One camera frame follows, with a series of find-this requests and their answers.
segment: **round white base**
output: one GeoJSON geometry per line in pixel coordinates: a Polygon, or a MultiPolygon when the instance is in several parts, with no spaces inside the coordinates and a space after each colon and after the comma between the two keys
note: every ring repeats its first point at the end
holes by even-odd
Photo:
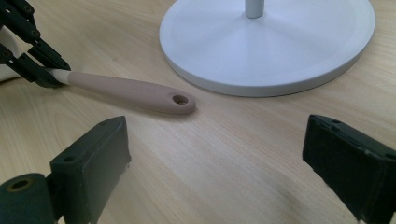
{"type": "Polygon", "coordinates": [[[368,0],[267,0],[258,19],[244,11],[243,0],[177,0],[160,29],[171,67],[225,94],[306,91],[350,68],[375,28],[368,0]]]}

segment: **white disc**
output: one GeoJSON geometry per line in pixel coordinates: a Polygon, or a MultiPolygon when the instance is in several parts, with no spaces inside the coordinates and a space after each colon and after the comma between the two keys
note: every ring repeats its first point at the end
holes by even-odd
{"type": "Polygon", "coordinates": [[[351,67],[375,28],[368,0],[267,0],[258,19],[244,11],[244,0],[177,0],[160,29],[171,67],[225,94],[306,91],[351,67]]]}

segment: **utensil handle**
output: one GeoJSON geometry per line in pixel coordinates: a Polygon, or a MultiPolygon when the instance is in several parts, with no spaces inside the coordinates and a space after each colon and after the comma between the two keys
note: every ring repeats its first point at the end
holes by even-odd
{"type": "Polygon", "coordinates": [[[187,93],[154,83],[60,69],[49,69],[49,72],[64,84],[119,98],[158,112],[190,114],[196,107],[195,100],[187,93]]]}

